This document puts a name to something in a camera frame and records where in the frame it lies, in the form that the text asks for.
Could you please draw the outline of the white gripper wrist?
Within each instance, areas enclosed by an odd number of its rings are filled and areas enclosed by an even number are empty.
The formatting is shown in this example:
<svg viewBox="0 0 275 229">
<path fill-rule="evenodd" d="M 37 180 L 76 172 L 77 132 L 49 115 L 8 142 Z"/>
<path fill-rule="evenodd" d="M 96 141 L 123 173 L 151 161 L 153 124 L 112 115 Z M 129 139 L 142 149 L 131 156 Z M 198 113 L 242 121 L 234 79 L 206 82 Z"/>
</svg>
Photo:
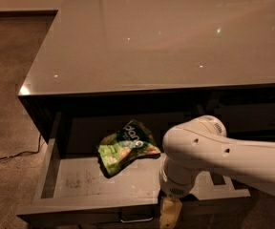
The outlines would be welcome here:
<svg viewBox="0 0 275 229">
<path fill-rule="evenodd" d="M 198 187 L 201 170 L 189 165 L 186 160 L 175 160 L 167 156 L 159 171 L 161 191 L 169 196 L 160 202 L 159 229 L 175 229 L 180 216 L 182 202 Z"/>
</svg>

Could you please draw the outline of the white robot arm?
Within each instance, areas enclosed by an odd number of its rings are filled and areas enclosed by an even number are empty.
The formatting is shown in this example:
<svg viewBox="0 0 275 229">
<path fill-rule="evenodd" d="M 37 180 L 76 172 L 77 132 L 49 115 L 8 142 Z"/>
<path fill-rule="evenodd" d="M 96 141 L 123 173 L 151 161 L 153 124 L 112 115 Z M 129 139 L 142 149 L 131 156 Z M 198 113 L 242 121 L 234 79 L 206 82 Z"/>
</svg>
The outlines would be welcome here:
<svg viewBox="0 0 275 229">
<path fill-rule="evenodd" d="M 168 196 L 198 196 L 197 179 L 210 172 L 275 197 L 275 142 L 229 138 L 219 119 L 203 115 L 169 129 L 162 147 L 159 183 Z"/>
</svg>

